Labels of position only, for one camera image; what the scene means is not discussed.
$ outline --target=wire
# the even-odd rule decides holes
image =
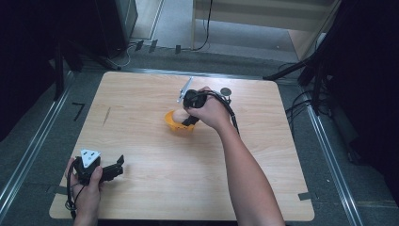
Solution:
[[[281,65],[279,65],[278,71],[279,71],[282,67],[284,67],[285,65],[289,65],[289,64],[295,64],[295,63],[284,63],[284,64],[281,64]]]
[[[291,128],[291,134],[293,136],[293,140],[295,140],[294,118],[296,118],[300,113],[302,113],[309,105],[315,104],[318,107],[318,109],[319,109],[321,104],[326,101],[326,99],[324,99],[324,100],[319,100],[317,103],[313,103],[312,100],[305,100],[305,101],[302,101],[302,102],[296,104],[296,101],[302,95],[304,95],[306,93],[310,93],[310,92],[313,92],[313,90],[308,90],[308,91],[304,91],[304,92],[300,93],[293,100],[293,103],[292,103],[291,107],[285,110],[286,114],[290,113],[290,115],[287,116],[287,119],[289,120],[288,123],[289,123],[290,128]]]
[[[212,90],[204,90],[204,91],[198,93],[197,95],[192,96],[190,99],[188,99],[188,101],[192,101],[194,98],[199,97],[199,96],[208,96],[208,95],[215,97],[220,103],[222,103],[224,105],[224,107],[230,114],[232,125],[237,130],[238,135],[240,135],[240,131],[238,130],[238,124],[237,124],[237,120],[235,118],[235,114],[230,107],[229,100],[227,100],[225,96],[220,96],[219,94],[215,93]]]
[[[205,12],[205,9],[204,9],[204,6],[203,6],[203,3],[205,2],[205,0],[202,0],[202,17],[204,17],[205,15],[204,15],[204,12]],[[205,26],[205,19],[202,19],[202,27],[203,27],[203,30],[205,31],[205,32],[208,32],[208,29],[206,28],[206,26]],[[207,51],[207,50],[209,50],[211,48],[211,43],[209,43],[208,42],[208,48],[205,50],[205,51]]]
[[[85,188],[85,186],[82,186],[82,188],[80,188],[79,192],[76,195],[76,198],[74,199],[74,202],[77,202],[77,198],[79,198],[80,193],[83,191],[83,188]]]
[[[71,174],[72,174],[72,172],[73,172],[73,167],[74,167],[74,165],[76,164],[76,160],[74,160],[72,163],[71,163],[71,166],[70,166],[70,168],[69,168],[69,170],[68,170],[68,175],[67,175],[67,196],[68,196],[68,199],[67,199],[67,201],[65,202],[65,207],[68,209],[68,210],[70,210],[71,211],[71,216],[72,216],[72,218],[73,219],[75,219],[76,218],[76,205],[75,205],[75,203],[73,202],[73,200],[72,200],[72,191],[71,191]]]
[[[113,65],[115,65],[115,66],[117,66],[117,67],[125,67],[125,66],[127,66],[127,65],[129,65],[130,64],[130,54],[129,54],[129,50],[130,49],[132,49],[133,47],[135,47],[136,46],[136,43],[135,42],[133,42],[133,44],[132,45],[130,45],[127,49],[126,49],[126,55],[129,57],[129,59],[128,59],[128,61],[127,61],[127,63],[125,63],[125,64],[117,64],[117,63],[115,63],[115,62],[113,62],[111,59],[107,59],[110,63],[112,63]]]
[[[130,40],[129,40],[129,43],[127,44],[127,48],[132,47],[132,46],[134,46],[135,44],[137,44],[137,42],[135,42],[135,41],[130,41]],[[116,58],[116,57],[119,57],[121,53],[123,53],[123,51],[119,51],[115,56],[112,56],[112,57],[109,58],[109,59],[114,59],[114,58]]]
[[[208,39],[209,39],[209,22],[211,20],[211,12],[212,12],[212,4],[213,3],[214,3],[214,0],[211,0],[211,4],[209,6],[209,13],[208,13],[208,23],[206,25],[206,39],[205,39],[205,42],[199,48],[195,48],[195,49],[184,48],[182,50],[198,51],[198,50],[202,49],[203,46],[205,46],[205,44],[208,42]]]

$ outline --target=orange object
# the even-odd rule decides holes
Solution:
[[[185,130],[188,130],[188,131],[192,131],[194,129],[194,125],[193,124],[186,126],[186,125],[183,125],[181,123],[175,122],[173,120],[173,118],[172,118],[173,112],[174,112],[174,110],[169,111],[165,115],[165,121],[167,122],[168,126],[170,127],[170,129],[172,131],[176,131],[178,129],[185,129]]]

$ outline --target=person's right hand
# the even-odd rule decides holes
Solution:
[[[209,87],[204,87],[199,91],[211,90]],[[208,96],[206,103],[201,108],[185,108],[188,114],[199,118],[205,124],[214,128],[216,131],[220,130],[224,125],[231,124],[229,112],[225,106],[220,103],[215,97]]]

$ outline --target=wooden tabletop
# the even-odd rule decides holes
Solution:
[[[171,131],[165,115],[182,106],[188,76],[106,73],[72,156],[101,152],[102,166],[124,154],[124,173],[105,182],[100,218],[235,220],[217,133],[199,121],[192,132]],[[310,200],[279,89],[274,82],[195,77],[191,89],[231,90],[231,108],[246,143],[275,191],[285,220],[312,220]],[[63,177],[61,186],[66,185]],[[56,195],[52,218],[70,218]]]

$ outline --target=black tape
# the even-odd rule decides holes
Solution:
[[[189,116],[187,119],[185,119],[182,124],[185,126],[189,126],[190,124],[196,124],[197,121],[199,121],[200,119],[194,116]]]
[[[139,41],[139,42],[137,43],[137,46],[136,46],[135,51],[139,51],[139,50],[141,49],[141,47],[143,47],[143,43],[144,43],[143,40]]]
[[[73,105],[80,105],[80,109],[79,109],[79,111],[77,112],[75,118],[73,119],[73,121],[77,121],[77,119],[78,119],[79,116],[80,116],[80,113],[82,113],[82,110],[83,110],[83,108],[85,107],[85,104],[80,104],[80,103],[76,103],[76,102],[73,102],[72,104],[73,104]]]
[[[316,195],[316,193],[310,193],[310,192],[300,193],[300,194],[298,194],[298,197],[301,201],[318,200],[319,199],[319,197]]]
[[[67,188],[65,186],[49,186],[46,193],[68,195]]]
[[[175,54],[178,55],[181,52],[182,52],[182,46],[181,45],[176,45]]]
[[[150,53],[155,51],[156,48],[156,43],[158,42],[158,40],[153,40],[151,43],[151,47],[150,47]]]

